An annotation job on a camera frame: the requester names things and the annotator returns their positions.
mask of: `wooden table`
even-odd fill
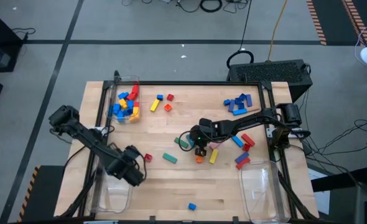
[[[80,121],[87,127],[93,127],[95,124],[102,84],[102,82],[88,82],[86,85],[80,108]],[[127,87],[120,86],[119,92],[124,91],[124,88]],[[112,121],[116,130],[110,134],[109,142],[116,143],[122,149],[133,144],[143,154],[152,154],[152,162],[147,163],[147,180],[133,188],[131,203],[127,210],[122,213],[100,212],[96,218],[148,220],[151,215],[155,215],[156,220],[230,221],[233,216],[237,216],[241,221],[248,220],[243,210],[239,172],[234,161],[243,151],[229,139],[218,147],[219,154],[215,164],[208,162],[211,156],[210,150],[205,161],[197,164],[194,152],[181,151],[174,143],[174,139],[198,124],[200,118],[218,121],[241,117],[228,113],[222,103],[223,100],[235,98],[241,93],[251,94],[252,113],[260,111],[257,87],[142,85],[140,89],[140,122],[119,124]],[[291,102],[287,83],[272,83],[272,92],[276,103]],[[149,108],[156,95],[163,94],[166,97],[169,93],[175,96],[173,102],[165,100],[160,103],[156,112],[150,112]],[[173,107],[170,112],[163,109],[167,102]],[[264,126],[247,129],[239,134],[241,133],[248,134],[256,142],[249,152],[251,162],[268,161]],[[291,139],[290,143],[302,147],[297,139]],[[69,156],[81,147],[80,142],[74,141]],[[165,152],[176,157],[178,162],[172,164],[163,159],[162,155]],[[89,150],[84,150],[69,163],[55,215],[63,213],[83,187],[88,155]],[[294,192],[310,212],[318,216],[304,152],[297,147],[288,148],[286,159]],[[113,206],[116,206],[115,203],[126,203],[124,200],[119,201],[114,201]],[[189,210],[187,208],[189,202],[196,204],[198,209]]]

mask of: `yellow cable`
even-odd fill
[[[284,11],[284,8],[286,7],[286,4],[287,4],[287,0],[284,1],[284,4],[283,4],[283,7],[282,7],[282,11],[281,11],[281,14],[279,15],[279,18],[277,18],[277,22],[276,22],[276,25],[275,25],[275,29],[273,29],[273,34],[272,34],[272,40],[271,40],[271,46],[269,48],[269,54],[268,54],[268,60],[269,58],[271,57],[271,53],[272,53],[272,46],[273,46],[273,39],[275,38],[275,32],[276,32],[276,29],[277,29],[277,25],[279,24],[279,21],[283,15],[283,11]]]

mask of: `green block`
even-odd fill
[[[174,156],[171,156],[170,154],[164,153],[163,154],[163,158],[167,159],[168,161],[172,162],[173,164],[176,164],[178,159],[175,158]]]
[[[178,142],[179,142],[179,138],[175,138],[174,139],[174,141],[175,141],[175,143],[177,143],[177,144],[179,144]],[[181,140],[180,141],[180,145],[182,146],[182,147],[184,147],[184,148],[188,148],[188,146],[189,146],[189,144],[188,143],[186,143],[186,142],[184,142],[183,140]]]

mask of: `plastic container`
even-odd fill
[[[251,162],[239,173],[244,214],[253,223],[287,223],[287,194],[279,183],[275,162]]]
[[[101,184],[96,189],[94,182],[91,189],[91,197],[87,197],[86,209],[90,212],[110,212],[121,213],[129,207],[131,202],[132,186],[124,179],[117,179],[110,176],[103,170],[102,174],[97,174],[95,181]],[[98,192],[99,197],[94,199],[94,193]]]
[[[109,105],[109,110],[106,111],[106,116],[110,117],[112,120],[117,121],[119,123],[134,123],[138,122],[140,119],[140,110],[141,107],[138,108],[137,114],[133,113],[129,116],[124,116],[123,120],[118,120],[116,114],[113,114],[113,105],[119,103],[119,94],[128,92],[129,94],[132,91],[134,85],[138,85],[139,91],[138,96],[134,100],[134,102],[141,102],[141,86],[139,84],[139,78],[137,76],[129,76],[129,77],[119,77],[119,82],[110,87],[110,91],[108,91],[106,99],[109,99],[107,104]],[[131,119],[133,116],[138,115],[137,119]]]

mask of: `floor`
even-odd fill
[[[197,2],[181,3],[190,10]],[[245,35],[253,41],[243,48],[252,51],[255,62],[267,59],[282,4],[283,0],[253,1]],[[47,118],[60,105],[78,108],[87,81],[110,79],[114,70],[141,80],[224,80],[228,73],[225,62],[239,47],[246,13],[245,9],[236,14],[187,14],[175,2],[158,0],[151,4],[134,0],[127,7],[120,0],[0,0],[0,18],[9,27],[37,29],[29,37],[33,41],[23,46],[15,70],[0,73],[4,85],[0,96],[0,216],[12,185],[17,191],[6,207],[11,209],[6,217],[10,222],[18,217],[34,167],[66,161],[69,145],[49,134]],[[312,66],[314,85],[309,91],[307,118],[318,146],[352,127],[354,120],[367,119],[367,68],[354,59],[353,47],[318,43],[305,0],[289,0],[276,40],[281,41],[274,45],[271,60],[302,58]],[[238,57],[232,63],[247,61]],[[358,149],[366,143],[367,132],[355,131],[328,152]],[[29,159],[28,165],[17,176],[22,158]],[[329,159],[350,170],[366,167],[367,149]]]

